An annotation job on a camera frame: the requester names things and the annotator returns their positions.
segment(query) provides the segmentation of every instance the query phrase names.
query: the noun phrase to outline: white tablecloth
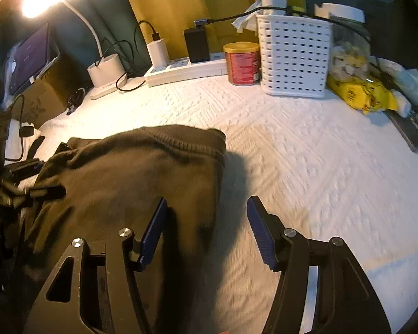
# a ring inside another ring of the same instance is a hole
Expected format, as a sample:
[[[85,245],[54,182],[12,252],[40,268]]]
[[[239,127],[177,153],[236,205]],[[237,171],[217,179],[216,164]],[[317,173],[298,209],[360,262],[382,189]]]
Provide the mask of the white tablecloth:
[[[384,114],[364,116],[332,93],[321,100],[270,97],[226,76],[99,100],[46,122],[36,157],[70,137],[104,138],[142,126],[184,124],[226,134],[228,155],[214,240],[191,333],[261,333],[279,274],[262,262],[246,218],[258,195],[306,238],[342,237],[367,272],[396,332],[418,305],[418,154]],[[310,270],[303,330],[311,327]]]

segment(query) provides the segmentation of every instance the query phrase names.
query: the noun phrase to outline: power strip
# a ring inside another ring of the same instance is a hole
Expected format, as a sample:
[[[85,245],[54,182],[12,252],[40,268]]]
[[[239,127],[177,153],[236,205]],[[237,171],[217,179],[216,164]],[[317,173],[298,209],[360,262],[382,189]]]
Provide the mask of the power strip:
[[[213,53],[209,61],[191,63],[189,58],[171,60],[166,67],[151,67],[144,78],[150,87],[187,79],[227,74],[225,53]]]

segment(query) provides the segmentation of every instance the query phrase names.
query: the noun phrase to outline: brown pants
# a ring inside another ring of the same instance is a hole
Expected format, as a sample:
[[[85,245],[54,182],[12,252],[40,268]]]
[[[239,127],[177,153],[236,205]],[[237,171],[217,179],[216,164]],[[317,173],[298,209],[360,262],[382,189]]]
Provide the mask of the brown pants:
[[[156,333],[183,333],[208,248],[225,155],[222,132],[186,126],[140,128],[99,141],[72,138],[36,185],[60,183],[63,199],[34,205],[25,219],[11,280],[25,322],[48,274],[76,237],[106,240],[164,196],[171,214],[151,265],[136,273]]]

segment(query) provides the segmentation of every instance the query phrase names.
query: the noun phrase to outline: perforated basket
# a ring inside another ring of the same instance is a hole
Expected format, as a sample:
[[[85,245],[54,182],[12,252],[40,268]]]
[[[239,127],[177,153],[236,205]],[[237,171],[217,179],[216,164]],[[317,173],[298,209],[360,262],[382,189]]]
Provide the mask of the perforated basket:
[[[257,15],[262,90],[271,95],[323,97],[331,24],[284,15]]]

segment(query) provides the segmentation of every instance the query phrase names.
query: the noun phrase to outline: black power adapter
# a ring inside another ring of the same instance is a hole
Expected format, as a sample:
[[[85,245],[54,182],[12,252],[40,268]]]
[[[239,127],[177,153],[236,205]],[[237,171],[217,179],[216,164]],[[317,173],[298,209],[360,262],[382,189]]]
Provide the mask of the black power adapter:
[[[210,60],[206,30],[203,26],[184,30],[184,39],[191,63]]]

